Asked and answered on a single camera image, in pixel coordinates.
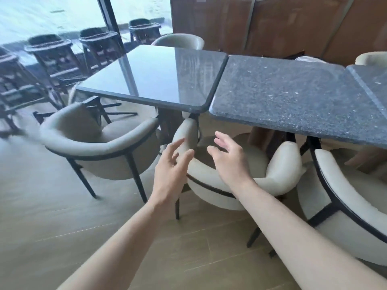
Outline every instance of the person's left hand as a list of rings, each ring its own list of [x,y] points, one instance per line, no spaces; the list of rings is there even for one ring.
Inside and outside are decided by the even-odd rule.
[[[170,143],[162,152],[154,171],[153,192],[149,201],[155,201],[158,204],[173,204],[179,198],[186,182],[188,164],[195,154],[194,150],[188,150],[180,156],[179,163],[176,163],[179,153],[175,151],[184,140],[182,138]]]

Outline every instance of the person's right hand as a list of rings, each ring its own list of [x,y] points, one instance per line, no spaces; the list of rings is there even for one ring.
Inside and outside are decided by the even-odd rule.
[[[214,159],[216,170],[223,182],[235,192],[239,190],[240,185],[253,180],[246,156],[243,148],[227,134],[216,131],[215,136],[214,142],[227,152],[220,151],[215,146],[208,146],[207,151]]]

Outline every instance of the tile floor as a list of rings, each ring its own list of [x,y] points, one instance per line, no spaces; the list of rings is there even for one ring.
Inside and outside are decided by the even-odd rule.
[[[139,108],[142,114],[153,111]],[[55,289],[143,205],[133,180],[104,180],[85,172],[101,196],[93,199],[67,161],[38,143],[31,113],[24,109],[17,118],[27,136],[0,140],[0,283],[5,290]],[[208,114],[201,116],[201,126],[204,135],[250,130]],[[141,175],[148,194],[156,162]],[[286,201],[297,207],[294,191]],[[264,236],[246,248],[255,228],[246,212],[217,208],[192,191],[182,194],[180,205],[181,219],[171,212],[130,289],[299,289],[281,260],[269,258]]]

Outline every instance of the speckled tabletop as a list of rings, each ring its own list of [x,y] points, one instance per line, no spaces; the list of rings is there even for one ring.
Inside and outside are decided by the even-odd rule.
[[[380,98],[385,88],[377,83],[368,87],[379,97],[377,106],[350,69],[230,56],[210,112],[227,121],[387,148],[387,112],[381,111],[387,96]],[[366,83],[373,79],[358,73]],[[383,75],[379,80],[385,82]]]

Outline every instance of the gray table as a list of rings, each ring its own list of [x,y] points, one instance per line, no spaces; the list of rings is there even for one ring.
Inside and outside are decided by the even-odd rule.
[[[387,148],[387,118],[339,65],[230,56],[210,112],[227,121]]]
[[[141,45],[77,86],[77,90],[158,107],[169,139],[180,124],[181,111],[209,109],[227,55]]]

